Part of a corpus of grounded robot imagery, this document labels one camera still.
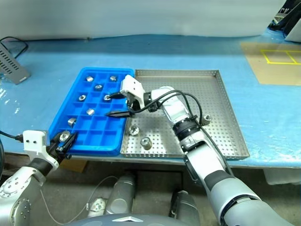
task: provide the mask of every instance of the blue table surface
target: blue table surface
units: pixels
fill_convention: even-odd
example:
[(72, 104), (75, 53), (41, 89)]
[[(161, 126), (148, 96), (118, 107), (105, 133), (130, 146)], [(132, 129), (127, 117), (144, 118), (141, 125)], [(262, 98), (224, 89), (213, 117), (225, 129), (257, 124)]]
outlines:
[[(230, 165), (301, 167), (301, 87), (260, 84), (240, 47), (243, 41), (286, 43), (281, 33), (268, 30), (247, 38), (135, 35), (30, 41), (18, 61), (32, 76), (19, 85), (0, 80), (0, 128), (10, 134), (48, 130), (83, 67), (219, 70), (250, 152), (249, 158)], [(23, 152), (21, 143), (1, 139), (7, 152)]]

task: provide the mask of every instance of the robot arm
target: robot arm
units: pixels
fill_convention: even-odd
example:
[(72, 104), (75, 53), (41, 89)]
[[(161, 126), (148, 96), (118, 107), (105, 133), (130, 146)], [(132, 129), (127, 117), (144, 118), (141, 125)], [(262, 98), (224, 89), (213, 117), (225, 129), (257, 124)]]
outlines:
[(20, 168), (0, 187), (0, 223), (2, 226), (28, 226), (31, 204), (39, 194), (49, 172), (58, 168), (76, 140), (76, 134), (58, 133), (46, 146), (44, 131), (26, 130), (24, 150), (31, 162)]
[[(129, 108), (148, 106), (153, 100), (173, 90), (161, 87), (145, 93), (140, 82), (126, 76), (121, 84), (121, 93), (127, 97)], [(171, 94), (161, 98), (162, 103)], [(155, 111), (158, 103), (149, 107)], [(159, 105), (178, 137), (185, 153), (184, 161), (196, 184), (204, 186), (212, 209), (221, 225), (229, 226), (288, 226), (268, 204), (261, 201), (241, 180), (228, 174), (217, 150), (210, 142), (195, 117), (190, 115), (178, 97), (172, 97)]]

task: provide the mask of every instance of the floor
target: floor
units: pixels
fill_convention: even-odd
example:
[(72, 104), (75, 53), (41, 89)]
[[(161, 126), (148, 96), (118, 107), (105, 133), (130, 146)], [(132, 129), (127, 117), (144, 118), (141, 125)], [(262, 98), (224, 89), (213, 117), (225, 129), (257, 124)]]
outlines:
[[(121, 176), (125, 171), (137, 173), (134, 213), (167, 215), (174, 189), (185, 189), (193, 195), (200, 213), (201, 224), (217, 226), (202, 187), (192, 184), (188, 172), (182, 166), (89, 162), (83, 173), (59, 169), (49, 175), (42, 190), (54, 218), (65, 223), (84, 207), (95, 185), (108, 175)], [(300, 186), (270, 186), (260, 169), (235, 169), (235, 175), (250, 186), (280, 216), (294, 225), (301, 225)], [(114, 179), (107, 180), (95, 193), (95, 197), (108, 198)], [(85, 218), (87, 211), (78, 217)], [(31, 226), (56, 226), (47, 213), (41, 195), (32, 206)]]

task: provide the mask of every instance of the blue tray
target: blue tray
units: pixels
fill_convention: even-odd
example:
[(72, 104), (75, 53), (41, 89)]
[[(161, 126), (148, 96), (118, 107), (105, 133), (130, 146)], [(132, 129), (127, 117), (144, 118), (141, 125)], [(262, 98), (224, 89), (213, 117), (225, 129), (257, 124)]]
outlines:
[[(123, 68), (83, 68), (49, 128), (50, 138), (63, 130), (78, 132), (71, 154), (118, 155), (126, 119), (111, 118), (105, 114), (112, 110), (127, 110), (126, 99), (105, 101), (103, 97), (119, 91), (121, 81), (127, 74), (134, 76), (134, 71)], [(110, 81), (112, 75), (116, 76), (117, 81)], [(94, 80), (88, 82), (88, 76)], [(102, 85), (103, 88), (96, 91), (95, 85)], [(79, 101), (81, 95), (86, 95), (84, 101)], [(86, 113), (89, 108), (95, 111), (91, 116)], [(73, 128), (68, 125), (70, 118), (77, 119)]]

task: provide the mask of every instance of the metal tray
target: metal tray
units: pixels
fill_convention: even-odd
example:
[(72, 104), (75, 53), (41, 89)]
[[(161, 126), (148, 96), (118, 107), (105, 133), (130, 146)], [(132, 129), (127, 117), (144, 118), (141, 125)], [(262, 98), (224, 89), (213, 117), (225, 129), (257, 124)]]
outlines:
[[(204, 128), (223, 155), (227, 159), (243, 159), (250, 156), (219, 71), (136, 70), (135, 75), (145, 91), (171, 86), (195, 95), (202, 105), (203, 114), (213, 117), (211, 124)], [(194, 100), (190, 97), (188, 100), (193, 113), (198, 114)], [(131, 125), (139, 127), (138, 136), (129, 135)], [(143, 137), (152, 140), (150, 150), (141, 147), (140, 141)], [(126, 157), (183, 157), (179, 141), (161, 110), (154, 113), (138, 113), (134, 118), (127, 120), (120, 153)]]

